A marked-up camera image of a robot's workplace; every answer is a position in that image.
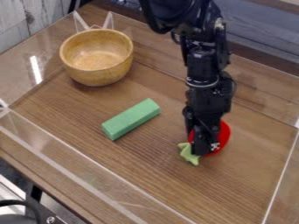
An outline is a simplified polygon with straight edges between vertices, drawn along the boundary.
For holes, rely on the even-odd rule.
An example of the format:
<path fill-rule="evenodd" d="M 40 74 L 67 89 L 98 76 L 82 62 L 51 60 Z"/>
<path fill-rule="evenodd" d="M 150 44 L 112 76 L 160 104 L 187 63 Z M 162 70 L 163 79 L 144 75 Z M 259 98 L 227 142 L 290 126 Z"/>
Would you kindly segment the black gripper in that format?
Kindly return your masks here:
<path fill-rule="evenodd" d="M 221 149 L 221 122 L 231 111 L 237 82 L 227 72 L 209 76 L 188 73 L 186 85 L 187 102 L 182 114 L 187 134 L 194 134 L 191 152 L 196 156 L 205 156 Z"/>

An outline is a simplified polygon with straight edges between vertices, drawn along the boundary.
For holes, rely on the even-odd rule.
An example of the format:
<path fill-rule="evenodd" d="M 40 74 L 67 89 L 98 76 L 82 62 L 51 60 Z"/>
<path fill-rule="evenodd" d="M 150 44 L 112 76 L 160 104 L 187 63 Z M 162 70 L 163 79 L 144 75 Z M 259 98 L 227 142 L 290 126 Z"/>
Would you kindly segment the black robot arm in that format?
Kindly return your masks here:
<path fill-rule="evenodd" d="M 230 64 L 227 24 L 214 0 L 139 0 L 154 32 L 168 33 L 182 48 L 187 66 L 187 102 L 182 111 L 191 153 L 206 156 L 221 149 L 222 117 L 231 110 L 237 82 Z"/>

